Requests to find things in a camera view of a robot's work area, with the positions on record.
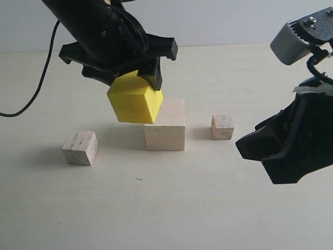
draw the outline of wooden block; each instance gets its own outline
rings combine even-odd
[[[90,166],[98,148],[94,132],[72,130],[62,147],[62,152],[69,164]]]
[[[145,125],[148,151],[185,150],[185,100],[164,99],[154,124]]]
[[[231,115],[214,115],[212,117],[212,133],[214,140],[231,140],[234,133]]]
[[[107,95],[120,122],[154,123],[163,101],[162,91],[155,91],[133,71],[115,79]]]

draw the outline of yellow cube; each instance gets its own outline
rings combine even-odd
[[[137,71],[116,78],[107,95],[120,122],[153,124],[163,102],[162,91],[155,91]]]

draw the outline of white wall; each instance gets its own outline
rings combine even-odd
[[[136,0],[125,3],[146,32],[180,46],[269,43],[284,23],[329,0]],[[56,19],[41,0],[0,0],[0,53],[45,51]],[[61,26],[55,49],[73,42]]]

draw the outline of large wooden block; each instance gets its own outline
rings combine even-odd
[[[96,134],[91,131],[72,131],[62,152],[69,164],[90,166],[98,151]]]
[[[212,117],[212,133],[214,140],[231,140],[234,123],[230,115],[214,115]]]
[[[154,123],[163,101],[162,91],[155,91],[138,71],[115,79],[107,95],[120,122]]]
[[[185,100],[164,99],[154,124],[145,125],[148,151],[185,150]]]

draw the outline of small wooden cube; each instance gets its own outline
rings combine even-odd
[[[184,151],[185,130],[185,100],[164,99],[156,122],[145,125],[147,151]]]
[[[234,133],[231,115],[214,115],[212,117],[212,133],[214,140],[231,140]]]
[[[94,132],[72,130],[62,147],[62,152],[69,164],[91,166],[98,148]]]

